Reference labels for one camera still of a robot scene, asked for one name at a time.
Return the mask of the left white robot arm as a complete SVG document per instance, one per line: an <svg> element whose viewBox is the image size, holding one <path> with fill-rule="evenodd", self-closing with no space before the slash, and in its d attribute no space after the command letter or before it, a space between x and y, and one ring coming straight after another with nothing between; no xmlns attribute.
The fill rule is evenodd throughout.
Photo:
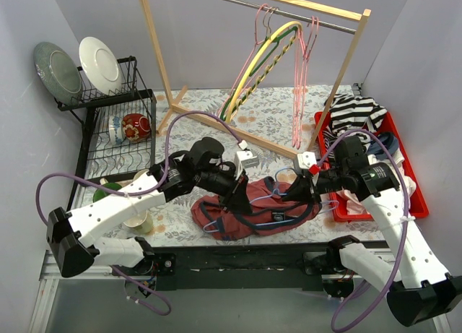
<svg viewBox="0 0 462 333"><path fill-rule="evenodd" d="M75 277L93 265L122 266L136 274L148 274L154 265L154 249L141 237L106 238L115 226L179 196L195 187L216 194L225 211L248 215L246 168L258 158L240 148L233 161L223 161L223 145L204 137L188 151L178 151L153 165L135 181L105 198L71 211L59 207L50 212L47 242L61 276Z"/></svg>

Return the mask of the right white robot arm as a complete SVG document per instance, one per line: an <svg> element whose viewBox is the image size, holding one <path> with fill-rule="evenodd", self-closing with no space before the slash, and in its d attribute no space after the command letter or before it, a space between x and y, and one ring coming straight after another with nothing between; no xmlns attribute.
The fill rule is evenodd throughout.
<svg viewBox="0 0 462 333"><path fill-rule="evenodd" d="M345 137L331 148L336 164L323 170L312 152L294 160L297 177L283 199L314 204L322 194L351 191L378 224L394 264L369 251L352 235L328 243L321 263L332 272L351 270L379 290L404 326L452 311L461 302L461 277L438 260L409 213L409 195L398 169L370 163L359 137Z"/></svg>

